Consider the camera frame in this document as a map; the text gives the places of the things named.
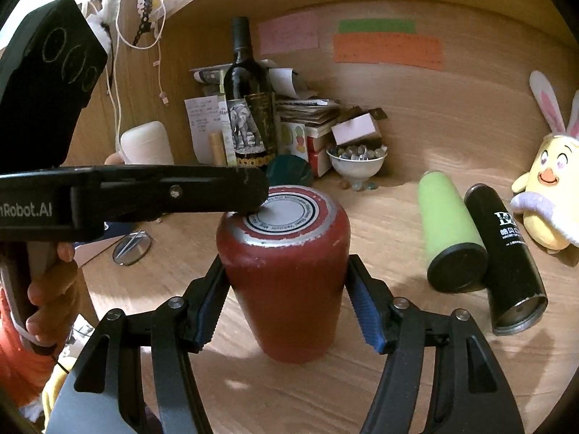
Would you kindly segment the left hand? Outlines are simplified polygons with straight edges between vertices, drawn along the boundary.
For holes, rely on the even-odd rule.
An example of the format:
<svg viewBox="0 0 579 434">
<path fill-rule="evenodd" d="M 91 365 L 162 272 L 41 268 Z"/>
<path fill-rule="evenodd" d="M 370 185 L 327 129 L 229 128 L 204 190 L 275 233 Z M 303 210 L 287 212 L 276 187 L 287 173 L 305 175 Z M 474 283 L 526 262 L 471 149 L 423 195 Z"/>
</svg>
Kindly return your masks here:
<svg viewBox="0 0 579 434">
<path fill-rule="evenodd" d="M 26 320 L 26 329 L 38 342 L 65 345 L 80 308 L 79 268 L 71 243 L 59 243 L 58 259 L 43 275 L 32 278 L 29 301 L 37 311 Z"/>
</svg>

